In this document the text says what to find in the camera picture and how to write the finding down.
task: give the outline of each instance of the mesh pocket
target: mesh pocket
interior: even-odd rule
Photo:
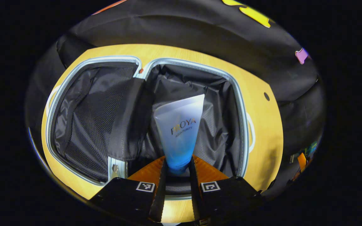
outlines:
[[[69,165],[95,180],[107,181],[112,125],[135,70],[136,67],[86,70],[67,91],[79,93],[76,99],[75,95],[68,95],[72,100],[64,97],[61,103],[62,115],[57,116],[56,128],[65,125],[66,129],[65,138],[56,139],[59,153]]]

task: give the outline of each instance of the black mesh pocket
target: black mesh pocket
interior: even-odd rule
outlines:
[[[105,92],[85,96],[72,116],[72,133],[65,157],[99,180],[107,180],[107,159],[112,124],[129,82],[120,82]]]
[[[144,93],[135,92],[145,88],[141,85],[144,80],[132,77],[137,66],[125,64],[117,67],[94,66],[79,73],[60,100],[60,109],[55,117],[53,143],[59,155],[68,165],[98,181],[107,181],[108,156],[118,146],[110,142],[112,132],[116,131],[113,125],[122,118],[134,121],[132,117],[138,115],[130,114],[129,107],[124,106],[130,103],[137,108],[134,102],[137,103]],[[116,133],[116,136],[127,138],[125,133]],[[139,140],[143,138],[139,136],[135,142],[141,143]]]

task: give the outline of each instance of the black fabric lining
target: black fabric lining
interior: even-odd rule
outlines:
[[[158,65],[148,75],[146,86],[155,93],[153,111],[163,104],[204,93],[204,109],[194,154],[227,176],[237,175],[243,143],[234,89],[227,79],[194,68]],[[141,154],[129,163],[129,175],[163,155],[157,126],[152,118]],[[180,176],[167,175],[166,194],[190,192],[188,170]]]
[[[221,1],[138,1],[142,11],[133,5],[134,1],[128,0],[88,17],[71,32],[95,46],[142,41],[215,56],[264,80],[277,101],[297,99],[316,81],[313,60],[307,58],[305,64],[300,64],[294,54],[301,49],[300,44],[276,23],[266,28]],[[125,29],[125,24],[132,29]],[[117,32],[107,32],[113,28]]]
[[[95,46],[71,33],[61,36],[56,44],[57,53],[65,68],[68,68],[86,50],[92,48],[95,48]]]
[[[54,113],[51,130],[53,150],[66,164],[96,181],[108,179],[108,147],[101,130],[111,130],[115,110],[110,109],[113,98],[107,92],[116,95],[116,90],[125,88],[123,84],[132,79],[137,67],[131,62],[86,65],[69,82],[57,104],[59,110]]]
[[[109,140],[108,156],[132,161],[140,154],[150,124],[154,94],[146,88],[145,79],[133,78],[118,106]]]

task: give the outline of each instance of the black fabric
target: black fabric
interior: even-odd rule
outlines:
[[[127,225],[134,226],[162,226],[161,223],[149,219],[155,192],[139,191],[139,181],[115,177],[107,183],[99,192],[93,196],[89,203],[105,210],[106,213],[115,216],[117,225],[118,219],[126,219]]]
[[[318,149],[320,142],[322,139],[322,134],[319,134],[319,137],[316,138],[316,149]],[[316,150],[310,154],[311,158],[317,158]],[[279,171],[277,172],[275,183],[273,186],[265,190],[262,195],[265,196],[268,200],[273,199],[274,197],[280,195],[285,189],[286,185],[290,180],[293,179],[293,177],[296,175],[296,173],[300,170],[300,164],[295,158],[292,163],[290,163],[290,156],[287,154],[283,154],[282,156],[282,162],[280,163]]]
[[[210,215],[210,226],[229,225],[231,219],[250,214],[265,203],[260,192],[240,176],[217,180],[217,186],[219,190],[210,192],[203,192],[202,186],[198,187],[204,209]]]
[[[154,99],[145,87],[145,79],[134,78],[130,82],[117,110],[122,117],[114,118],[109,143],[108,155],[122,161],[134,160],[140,154]]]
[[[313,86],[316,68],[310,58],[300,64],[295,55],[300,44],[278,24],[270,25],[221,0],[127,0],[70,32],[98,47],[147,43],[206,53],[264,80],[277,101],[292,101]]]
[[[30,79],[25,117],[36,147],[42,149],[39,137],[47,98],[74,59],[93,46],[151,43],[218,57],[267,82],[280,108],[285,139],[283,154],[296,152],[322,132],[323,117],[320,116],[325,114],[325,92],[323,85],[316,82],[319,77],[312,59],[308,57],[303,65],[298,62],[294,53],[301,49],[300,44],[282,27],[272,21],[270,24],[271,27],[266,28],[238,7],[211,0],[179,3],[127,0],[86,18],[47,50]],[[313,92],[311,98],[303,98],[313,89],[318,91]],[[157,145],[151,133],[147,133],[142,147],[145,143]],[[160,156],[147,152],[134,162],[143,166],[156,157]],[[222,170],[235,168],[231,162],[223,161]]]
[[[205,94],[194,154],[227,176],[236,176],[242,143],[234,89],[225,78],[174,65],[158,65],[148,76],[155,93],[153,111],[164,104]],[[164,155],[154,119],[142,145],[139,159],[130,163],[129,174]],[[189,194],[189,174],[167,177],[167,194]]]
[[[67,34],[61,36],[38,60],[25,99],[25,122],[30,127],[37,149],[42,150],[41,122],[48,96],[65,69],[92,44]]]
[[[57,42],[57,52],[65,68],[69,67],[86,50],[95,48],[73,34],[67,33],[61,36]]]
[[[283,155],[307,147],[322,134],[326,120],[326,97],[319,80],[300,98],[279,107],[283,124]]]
[[[110,134],[119,106],[131,96],[134,63],[91,65],[75,75],[75,81],[62,96],[53,132],[58,153],[85,175],[107,181]]]

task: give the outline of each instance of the proya tube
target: proya tube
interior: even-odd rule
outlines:
[[[158,107],[153,113],[171,173],[188,167],[198,135],[205,94]]]

